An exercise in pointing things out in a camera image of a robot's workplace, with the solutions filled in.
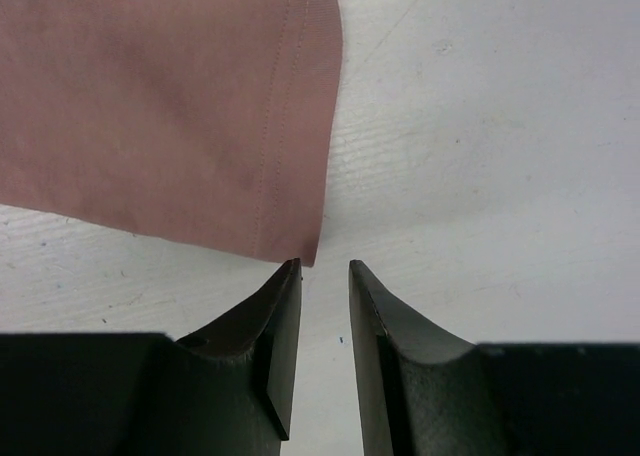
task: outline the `table surface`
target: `table surface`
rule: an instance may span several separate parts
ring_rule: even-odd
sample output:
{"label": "table surface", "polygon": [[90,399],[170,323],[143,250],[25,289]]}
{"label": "table surface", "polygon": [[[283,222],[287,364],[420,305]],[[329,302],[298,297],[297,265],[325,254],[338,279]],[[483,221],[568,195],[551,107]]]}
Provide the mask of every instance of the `table surface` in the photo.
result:
{"label": "table surface", "polygon": [[[340,0],[283,455],[362,454],[347,265],[470,341],[640,339],[637,0]],[[184,335],[276,268],[0,207],[0,330]]]}

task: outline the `stitching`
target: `stitching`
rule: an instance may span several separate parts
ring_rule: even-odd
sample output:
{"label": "stitching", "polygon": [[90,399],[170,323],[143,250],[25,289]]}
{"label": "stitching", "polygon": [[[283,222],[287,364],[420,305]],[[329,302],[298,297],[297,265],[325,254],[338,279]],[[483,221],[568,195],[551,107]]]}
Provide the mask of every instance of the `stitching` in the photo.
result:
{"label": "stitching", "polygon": [[284,136],[285,136],[285,127],[287,124],[287,116],[289,113],[289,104],[291,102],[291,88],[293,86],[293,80],[295,79],[295,74],[298,71],[298,63],[300,61],[300,53],[302,50],[302,45],[304,43],[304,37],[307,31],[307,23],[309,16],[309,3],[310,0],[305,1],[304,7],[304,18],[302,20],[302,30],[300,31],[300,36],[298,37],[298,44],[296,46],[296,55],[293,60],[293,64],[291,65],[291,77],[289,78],[289,82],[287,83],[287,90],[285,92],[285,104],[282,111],[282,124],[280,125],[280,138],[278,139],[278,152],[276,153],[276,178],[275,178],[275,190],[273,195],[273,207],[271,213],[271,219],[269,221],[269,227],[273,228],[273,225],[276,220],[277,211],[278,211],[278,203],[280,196],[280,170],[282,169],[282,148],[284,146]]}
{"label": "stitching", "polygon": [[260,140],[260,182],[258,183],[258,201],[255,209],[255,222],[253,230],[253,241],[251,243],[251,253],[253,256],[258,252],[258,235],[260,233],[260,216],[262,213],[262,196],[264,193],[264,178],[265,178],[265,159],[266,151],[265,146],[267,138],[269,136],[269,120],[271,118],[271,103],[273,102],[273,88],[275,86],[276,72],[280,63],[280,57],[282,55],[282,46],[284,44],[284,33],[289,22],[289,14],[291,12],[291,0],[287,0],[284,18],[282,20],[282,27],[280,28],[280,36],[278,37],[278,50],[276,51],[276,58],[271,68],[271,75],[269,79],[269,92],[267,96],[267,109],[264,115],[264,125],[262,127],[262,138]]}

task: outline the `white table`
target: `white table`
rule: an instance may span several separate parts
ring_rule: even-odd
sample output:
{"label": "white table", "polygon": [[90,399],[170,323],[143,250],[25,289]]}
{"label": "white table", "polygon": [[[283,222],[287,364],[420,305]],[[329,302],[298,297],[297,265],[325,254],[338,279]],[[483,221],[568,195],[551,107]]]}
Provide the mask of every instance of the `white table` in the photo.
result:
{"label": "white table", "polygon": [[[347,263],[478,340],[640,338],[638,0],[340,0],[283,455],[362,454]],[[275,265],[0,207],[0,330],[181,336]]]}

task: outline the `pink fabric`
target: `pink fabric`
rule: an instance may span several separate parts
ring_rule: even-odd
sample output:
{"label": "pink fabric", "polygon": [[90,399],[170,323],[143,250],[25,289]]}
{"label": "pink fabric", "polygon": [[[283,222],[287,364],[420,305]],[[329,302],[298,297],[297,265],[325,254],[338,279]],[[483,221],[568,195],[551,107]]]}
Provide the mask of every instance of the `pink fabric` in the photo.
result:
{"label": "pink fabric", "polygon": [[0,202],[313,264],[337,0],[0,0]]}

